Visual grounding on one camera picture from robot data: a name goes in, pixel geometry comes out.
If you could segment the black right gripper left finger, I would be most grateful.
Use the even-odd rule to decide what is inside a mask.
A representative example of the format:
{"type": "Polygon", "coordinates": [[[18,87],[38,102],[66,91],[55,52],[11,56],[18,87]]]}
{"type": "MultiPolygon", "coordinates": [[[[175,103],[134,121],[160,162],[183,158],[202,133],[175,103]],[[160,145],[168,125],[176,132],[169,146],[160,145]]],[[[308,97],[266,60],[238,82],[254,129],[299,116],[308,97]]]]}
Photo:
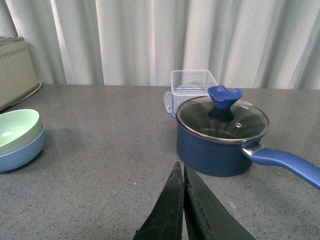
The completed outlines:
{"type": "Polygon", "coordinates": [[[180,240],[183,230],[185,186],[176,162],[151,213],[134,235],[135,240],[180,240]]]}

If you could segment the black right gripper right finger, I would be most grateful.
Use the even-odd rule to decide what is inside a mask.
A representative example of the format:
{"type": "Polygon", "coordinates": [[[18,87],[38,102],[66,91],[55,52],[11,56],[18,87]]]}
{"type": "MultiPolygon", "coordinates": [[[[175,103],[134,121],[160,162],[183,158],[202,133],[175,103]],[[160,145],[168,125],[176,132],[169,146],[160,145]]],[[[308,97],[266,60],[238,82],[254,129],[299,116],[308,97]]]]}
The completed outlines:
{"type": "Polygon", "coordinates": [[[184,214],[190,240],[253,240],[196,171],[184,165],[184,214]]]}

